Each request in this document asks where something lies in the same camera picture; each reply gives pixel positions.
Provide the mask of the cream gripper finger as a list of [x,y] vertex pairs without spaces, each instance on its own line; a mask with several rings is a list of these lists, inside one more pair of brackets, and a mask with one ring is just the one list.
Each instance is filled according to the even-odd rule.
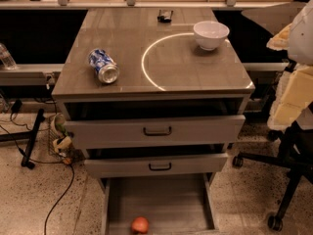
[[270,110],[267,125],[272,130],[285,130],[313,102],[313,67],[296,66],[284,71]]
[[289,48],[291,25],[285,26],[279,33],[274,35],[266,44],[266,47],[275,50],[282,51]]

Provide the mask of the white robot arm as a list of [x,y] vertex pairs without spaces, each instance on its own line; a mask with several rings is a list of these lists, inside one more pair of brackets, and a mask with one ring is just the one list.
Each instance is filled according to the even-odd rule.
[[285,130],[313,102],[313,1],[310,0],[292,23],[272,37],[267,47],[287,50],[296,62],[294,71],[280,77],[276,99],[267,124],[273,130]]

